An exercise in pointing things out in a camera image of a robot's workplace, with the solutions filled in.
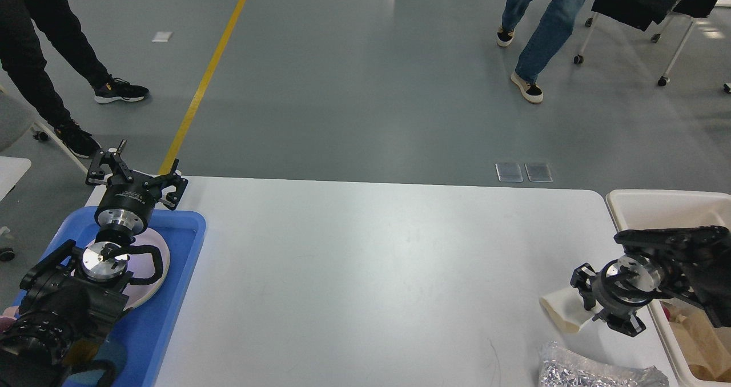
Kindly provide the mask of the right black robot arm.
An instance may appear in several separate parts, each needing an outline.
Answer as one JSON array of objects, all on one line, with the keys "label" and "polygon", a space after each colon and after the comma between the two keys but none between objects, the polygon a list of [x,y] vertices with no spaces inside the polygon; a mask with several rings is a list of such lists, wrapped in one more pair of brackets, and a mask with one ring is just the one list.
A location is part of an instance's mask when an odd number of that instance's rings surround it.
[{"label": "right black robot arm", "polygon": [[584,263],[570,285],[583,308],[600,307],[593,320],[635,337],[645,330],[637,311],[653,300],[678,299],[702,309],[716,328],[730,325],[729,230],[694,228],[623,230],[614,236],[624,254],[596,272]]}]

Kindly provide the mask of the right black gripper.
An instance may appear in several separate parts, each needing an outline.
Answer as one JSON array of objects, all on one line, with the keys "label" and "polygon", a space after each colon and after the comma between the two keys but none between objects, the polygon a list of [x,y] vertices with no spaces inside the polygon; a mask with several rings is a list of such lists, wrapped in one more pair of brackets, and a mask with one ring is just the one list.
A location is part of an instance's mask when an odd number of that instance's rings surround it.
[{"label": "right black gripper", "polygon": [[623,272],[618,260],[611,260],[599,273],[589,263],[575,268],[570,285],[582,299],[583,309],[590,311],[596,304],[601,310],[593,315],[593,321],[601,320],[614,332],[637,337],[646,330],[635,312],[651,302],[650,293],[630,285],[629,272]]}]

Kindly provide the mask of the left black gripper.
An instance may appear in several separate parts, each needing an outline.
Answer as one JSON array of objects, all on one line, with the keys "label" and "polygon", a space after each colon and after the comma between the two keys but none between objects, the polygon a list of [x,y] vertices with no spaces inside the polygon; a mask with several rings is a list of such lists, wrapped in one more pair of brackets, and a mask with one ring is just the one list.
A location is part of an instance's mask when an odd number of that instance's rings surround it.
[{"label": "left black gripper", "polygon": [[175,210],[186,191],[188,179],[178,171],[179,160],[173,160],[167,174],[133,177],[121,158],[126,140],[117,148],[98,150],[90,156],[86,185],[106,185],[95,218],[100,231],[142,233],[157,203]]}]

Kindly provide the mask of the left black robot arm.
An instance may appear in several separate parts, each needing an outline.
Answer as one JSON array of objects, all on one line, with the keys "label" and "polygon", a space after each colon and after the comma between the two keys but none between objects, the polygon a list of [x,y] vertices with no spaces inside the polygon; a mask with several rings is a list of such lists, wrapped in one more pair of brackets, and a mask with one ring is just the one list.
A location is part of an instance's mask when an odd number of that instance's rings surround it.
[{"label": "left black robot arm", "polygon": [[60,386],[80,372],[102,372],[97,385],[110,386],[117,366],[96,360],[96,350],[125,317],[128,286],[156,285],[166,270],[162,251],[136,244],[157,203],[175,210],[188,181],[172,162],[166,174],[131,170],[121,158],[126,142],[91,158],[88,185],[104,185],[94,214],[99,230],[80,248],[68,239],[23,277],[26,292],[18,318],[2,331],[3,386]]}]

